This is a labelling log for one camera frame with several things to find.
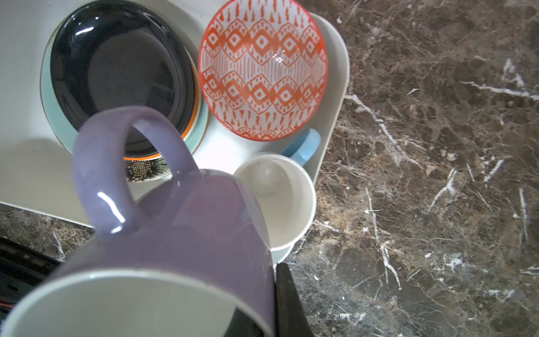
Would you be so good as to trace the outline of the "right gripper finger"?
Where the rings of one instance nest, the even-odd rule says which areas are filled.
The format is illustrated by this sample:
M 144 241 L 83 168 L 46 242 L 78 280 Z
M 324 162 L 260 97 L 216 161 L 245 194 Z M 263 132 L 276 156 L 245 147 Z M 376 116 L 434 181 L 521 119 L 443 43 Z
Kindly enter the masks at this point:
M 276 268 L 276 304 L 278 336 L 314 337 L 286 263 Z

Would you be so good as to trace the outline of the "purple grey mug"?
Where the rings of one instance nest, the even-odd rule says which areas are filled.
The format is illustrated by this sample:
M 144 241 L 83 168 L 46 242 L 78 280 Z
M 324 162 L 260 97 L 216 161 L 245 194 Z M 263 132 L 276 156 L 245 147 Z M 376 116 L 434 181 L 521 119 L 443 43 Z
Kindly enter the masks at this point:
M 172 177 L 136 201 L 126 182 L 131 129 Z M 231 174 L 200 169 L 167 118 L 144 107 L 88 119 L 74 184 L 94 236 L 7 316 L 3 336 L 276 336 L 269 235 Z

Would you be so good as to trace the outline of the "light blue mug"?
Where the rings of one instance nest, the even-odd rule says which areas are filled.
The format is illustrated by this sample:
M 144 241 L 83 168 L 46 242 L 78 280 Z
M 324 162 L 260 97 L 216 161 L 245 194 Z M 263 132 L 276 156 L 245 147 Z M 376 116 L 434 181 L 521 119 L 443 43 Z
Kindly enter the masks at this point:
M 290 254 L 314 220 L 316 192 L 304 166 L 320 143 L 318 131 L 308 129 L 281 153 L 262 152 L 234 172 L 261 208 L 275 265 Z

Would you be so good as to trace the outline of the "teal flower plate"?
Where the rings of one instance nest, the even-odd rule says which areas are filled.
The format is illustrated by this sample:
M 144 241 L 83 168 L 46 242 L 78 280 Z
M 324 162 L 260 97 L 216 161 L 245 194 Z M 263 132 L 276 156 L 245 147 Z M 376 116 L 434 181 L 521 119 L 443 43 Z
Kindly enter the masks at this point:
M 59 143 L 69 153 L 73 153 L 78 131 L 67 120 L 60 108 L 56 95 L 54 94 L 51 79 L 51 52 L 58 31 L 59 29 L 53 31 L 44 53 L 40 79 L 41 100 L 46 118 Z M 202 97 L 202 94 L 198 94 L 198 96 L 199 107 L 196 124 L 192 127 L 192 130 L 189 131 L 189 134 L 183 137 L 186 146 L 192 154 L 195 154 L 200 143 L 204 139 L 210 121 L 209 107 Z M 165 160 L 161 157 L 142 161 L 125 160 L 124 165 L 126 178 L 130 183 L 155 181 L 171 174 Z

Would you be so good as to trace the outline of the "red patterned bowl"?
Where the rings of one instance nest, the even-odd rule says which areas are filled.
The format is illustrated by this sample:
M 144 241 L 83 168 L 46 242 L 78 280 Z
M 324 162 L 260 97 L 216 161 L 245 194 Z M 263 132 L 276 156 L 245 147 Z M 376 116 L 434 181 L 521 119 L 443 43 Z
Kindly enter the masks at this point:
M 317 111 L 328 54 L 314 18 L 297 1 L 229 1 L 206 28 L 198 70 L 205 101 L 226 129 L 273 141 Z

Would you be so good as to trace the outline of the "black plate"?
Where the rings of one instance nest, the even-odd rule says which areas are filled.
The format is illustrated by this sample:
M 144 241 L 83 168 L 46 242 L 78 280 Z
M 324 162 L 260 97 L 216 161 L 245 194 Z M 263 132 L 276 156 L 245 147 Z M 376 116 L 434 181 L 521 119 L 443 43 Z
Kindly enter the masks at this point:
M 98 112 L 143 106 L 182 133 L 195 105 L 180 38 L 155 12 L 130 1 L 94 1 L 67 17 L 53 42 L 51 79 L 76 130 Z

